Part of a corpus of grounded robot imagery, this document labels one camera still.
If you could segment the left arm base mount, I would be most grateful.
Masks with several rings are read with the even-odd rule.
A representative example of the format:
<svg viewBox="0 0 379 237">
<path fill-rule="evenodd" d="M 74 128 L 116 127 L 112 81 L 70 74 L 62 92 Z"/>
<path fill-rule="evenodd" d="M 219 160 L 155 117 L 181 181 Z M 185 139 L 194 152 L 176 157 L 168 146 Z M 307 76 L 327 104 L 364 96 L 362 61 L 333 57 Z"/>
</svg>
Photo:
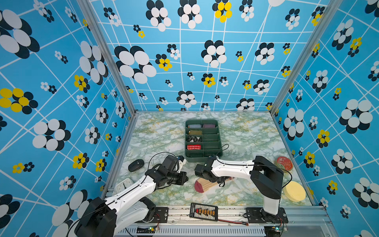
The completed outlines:
<svg viewBox="0 0 379 237">
<path fill-rule="evenodd" d="M 149 211 L 147 217 L 140 223 L 167 223 L 168 214 L 168 207 L 156 207 L 154 212 Z"/>
</svg>

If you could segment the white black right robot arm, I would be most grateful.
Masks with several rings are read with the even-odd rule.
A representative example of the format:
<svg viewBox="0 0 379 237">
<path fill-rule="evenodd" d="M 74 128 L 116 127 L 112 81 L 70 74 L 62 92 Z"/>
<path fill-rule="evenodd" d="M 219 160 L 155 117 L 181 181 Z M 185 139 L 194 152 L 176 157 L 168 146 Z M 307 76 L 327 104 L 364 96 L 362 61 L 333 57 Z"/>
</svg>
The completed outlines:
<svg viewBox="0 0 379 237">
<path fill-rule="evenodd" d="M 223 183 L 230 177 L 250 180 L 264 196 L 263 213 L 275 216 L 279 212 L 284 173 L 262 156 L 251 161 L 225 161 L 214 155 L 196 165 L 194 172 L 212 183 Z"/>
</svg>

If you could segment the tan maroon striped sock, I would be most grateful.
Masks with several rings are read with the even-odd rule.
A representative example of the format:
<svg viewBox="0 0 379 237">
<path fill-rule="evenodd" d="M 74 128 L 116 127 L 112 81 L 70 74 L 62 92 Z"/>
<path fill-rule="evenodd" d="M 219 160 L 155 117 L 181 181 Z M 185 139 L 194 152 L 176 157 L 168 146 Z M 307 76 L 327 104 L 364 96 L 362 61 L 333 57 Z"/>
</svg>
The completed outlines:
<svg viewBox="0 0 379 237">
<path fill-rule="evenodd" d="M 231 181 L 233 179 L 234 179 L 233 177 L 227 178 L 226 181 L 223 181 L 222 183 L 219 184 L 217 182 L 212 183 L 203 178 L 198 178 L 194 183 L 194 189 L 198 193 L 205 193 L 215 187 L 220 187 L 220 188 L 224 187 L 227 181 Z"/>
</svg>

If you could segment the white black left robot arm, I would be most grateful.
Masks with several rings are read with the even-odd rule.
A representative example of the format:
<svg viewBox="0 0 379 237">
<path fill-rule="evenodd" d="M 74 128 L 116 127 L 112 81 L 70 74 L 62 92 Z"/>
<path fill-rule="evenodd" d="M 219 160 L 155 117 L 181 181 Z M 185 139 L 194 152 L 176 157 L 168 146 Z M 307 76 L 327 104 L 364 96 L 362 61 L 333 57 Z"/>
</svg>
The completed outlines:
<svg viewBox="0 0 379 237">
<path fill-rule="evenodd" d="M 156 190 L 188 181 L 183 156 L 168 155 L 153 166 L 136 183 L 112 197 L 95 198 L 89 203 L 76 226 L 70 229 L 77 237 L 113 237 L 138 221 L 150 221 L 156 205 L 147 198 Z"/>
</svg>

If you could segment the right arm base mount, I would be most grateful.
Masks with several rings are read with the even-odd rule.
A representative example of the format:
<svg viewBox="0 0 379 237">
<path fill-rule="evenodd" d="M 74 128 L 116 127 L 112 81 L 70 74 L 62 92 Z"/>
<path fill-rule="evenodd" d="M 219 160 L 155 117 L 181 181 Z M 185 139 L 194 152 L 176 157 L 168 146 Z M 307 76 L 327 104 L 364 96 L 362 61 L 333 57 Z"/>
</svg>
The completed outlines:
<svg viewBox="0 0 379 237">
<path fill-rule="evenodd" d="M 288 217 L 285 209 L 280 207 L 276 215 L 265 212 L 262 207 L 247 207 L 243 217 L 248 223 L 256 224 L 288 224 Z"/>
</svg>

